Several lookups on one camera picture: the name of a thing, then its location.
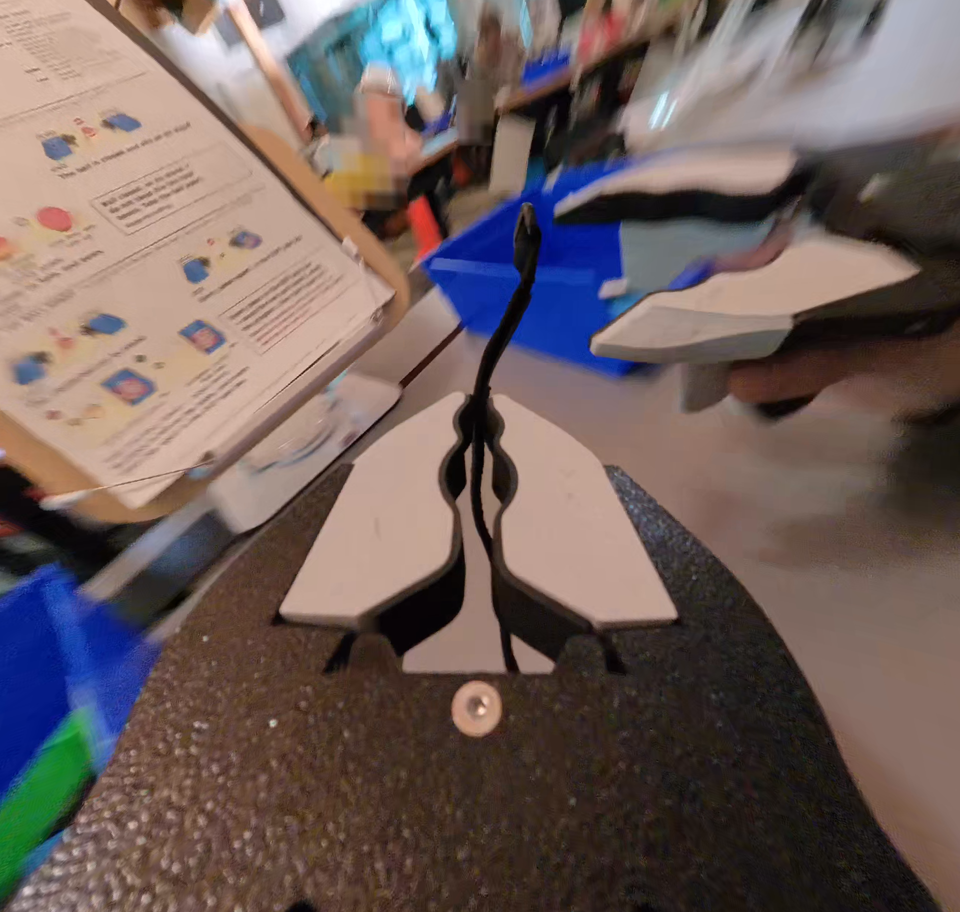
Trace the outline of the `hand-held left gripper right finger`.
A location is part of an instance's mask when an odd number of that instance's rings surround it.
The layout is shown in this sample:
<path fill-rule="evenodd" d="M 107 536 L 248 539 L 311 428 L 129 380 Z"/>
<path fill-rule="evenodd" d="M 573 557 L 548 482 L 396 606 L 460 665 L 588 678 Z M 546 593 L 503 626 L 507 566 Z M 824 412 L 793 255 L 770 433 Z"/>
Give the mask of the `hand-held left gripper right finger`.
<path fill-rule="evenodd" d="M 493 591 L 509 633 L 557 661 L 568 641 L 676 623 L 678 608 L 605 466 L 505 394 L 489 401 Z"/>

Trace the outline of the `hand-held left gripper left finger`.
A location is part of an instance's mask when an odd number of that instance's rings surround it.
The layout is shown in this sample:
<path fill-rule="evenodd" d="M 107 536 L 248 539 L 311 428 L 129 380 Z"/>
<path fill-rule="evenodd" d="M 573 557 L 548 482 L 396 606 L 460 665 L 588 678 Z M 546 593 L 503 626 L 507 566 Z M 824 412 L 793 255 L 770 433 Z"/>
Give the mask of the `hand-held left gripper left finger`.
<path fill-rule="evenodd" d="M 354 462 L 279 607 L 288 623 L 379 635 L 405 655 L 463 606 L 469 399 L 455 391 Z"/>

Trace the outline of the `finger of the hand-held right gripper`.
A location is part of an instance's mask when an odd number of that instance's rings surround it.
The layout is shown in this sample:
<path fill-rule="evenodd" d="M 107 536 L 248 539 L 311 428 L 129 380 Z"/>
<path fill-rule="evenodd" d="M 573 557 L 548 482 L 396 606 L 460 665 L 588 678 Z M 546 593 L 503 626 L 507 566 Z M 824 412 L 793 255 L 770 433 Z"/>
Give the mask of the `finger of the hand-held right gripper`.
<path fill-rule="evenodd" d="M 561 198 L 562 225 L 769 218 L 807 189 L 807 164 L 791 149 L 694 150 L 654 157 Z"/>
<path fill-rule="evenodd" d="M 591 337 L 599 357 L 649 364 L 764 358 L 799 317 L 914 278 L 919 265 L 877 243 L 807 233 L 770 263 L 719 271 L 643 296 Z"/>

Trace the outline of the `person's right hand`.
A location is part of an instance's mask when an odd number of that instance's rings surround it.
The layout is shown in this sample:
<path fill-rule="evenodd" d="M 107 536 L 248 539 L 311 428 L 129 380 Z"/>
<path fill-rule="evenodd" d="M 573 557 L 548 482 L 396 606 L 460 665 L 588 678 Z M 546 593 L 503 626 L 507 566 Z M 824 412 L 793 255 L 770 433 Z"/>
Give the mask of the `person's right hand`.
<path fill-rule="evenodd" d="M 910 394 L 901 417 L 911 426 L 938 426 L 958 419 L 959 324 L 923 337 L 833 342 L 733 364 L 726 392 L 753 407 L 811 400 L 846 381 Z"/>

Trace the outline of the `white stand base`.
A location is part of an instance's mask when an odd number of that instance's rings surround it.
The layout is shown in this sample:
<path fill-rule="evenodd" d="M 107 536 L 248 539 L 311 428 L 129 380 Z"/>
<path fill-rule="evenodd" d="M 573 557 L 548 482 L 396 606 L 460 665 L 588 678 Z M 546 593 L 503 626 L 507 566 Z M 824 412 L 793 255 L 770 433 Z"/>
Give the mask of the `white stand base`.
<path fill-rule="evenodd" d="M 234 536 L 257 530 L 306 489 L 399 402 L 396 383 L 346 373 L 246 452 L 208 489 Z"/>

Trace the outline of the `wooden background table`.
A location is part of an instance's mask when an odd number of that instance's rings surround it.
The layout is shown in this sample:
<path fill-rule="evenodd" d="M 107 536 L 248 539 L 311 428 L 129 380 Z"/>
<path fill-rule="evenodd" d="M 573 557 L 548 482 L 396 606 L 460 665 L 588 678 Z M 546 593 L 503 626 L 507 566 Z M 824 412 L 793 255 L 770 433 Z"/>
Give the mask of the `wooden background table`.
<path fill-rule="evenodd" d="M 641 30 L 608 45 L 588 60 L 568 63 L 554 73 L 508 89 L 496 98 L 494 110 L 499 115 L 516 114 L 558 92 L 575 90 L 589 76 L 607 66 L 638 58 L 656 36 L 657 33 L 652 30 Z"/>

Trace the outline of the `white board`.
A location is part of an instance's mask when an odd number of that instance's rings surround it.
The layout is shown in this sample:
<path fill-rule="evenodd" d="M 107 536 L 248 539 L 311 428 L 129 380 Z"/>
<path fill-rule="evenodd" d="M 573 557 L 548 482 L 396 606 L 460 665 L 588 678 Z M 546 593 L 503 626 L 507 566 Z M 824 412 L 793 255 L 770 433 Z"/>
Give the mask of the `white board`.
<path fill-rule="evenodd" d="M 536 120 L 507 114 L 499 118 L 491 148 L 488 192 L 495 198 L 522 193 L 536 132 Z"/>

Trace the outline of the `orange cone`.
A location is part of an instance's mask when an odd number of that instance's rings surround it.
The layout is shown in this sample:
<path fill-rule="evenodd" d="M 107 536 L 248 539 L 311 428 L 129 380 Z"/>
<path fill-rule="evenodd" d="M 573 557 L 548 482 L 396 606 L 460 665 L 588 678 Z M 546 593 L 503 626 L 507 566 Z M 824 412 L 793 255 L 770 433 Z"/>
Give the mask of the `orange cone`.
<path fill-rule="evenodd" d="M 445 235 L 426 194 L 409 201 L 407 206 L 409 227 L 414 239 L 415 257 L 422 260 L 433 254 L 445 241 Z"/>

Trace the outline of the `green box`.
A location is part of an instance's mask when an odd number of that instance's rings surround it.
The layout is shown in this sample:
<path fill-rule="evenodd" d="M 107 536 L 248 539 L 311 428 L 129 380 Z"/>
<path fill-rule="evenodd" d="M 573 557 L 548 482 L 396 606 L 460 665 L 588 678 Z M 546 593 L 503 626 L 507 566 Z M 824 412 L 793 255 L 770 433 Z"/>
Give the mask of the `green box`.
<path fill-rule="evenodd" d="M 71 709 L 43 736 L 22 723 L 2 723 L 2 905 L 98 778 L 99 738 L 97 715 L 87 705 Z"/>

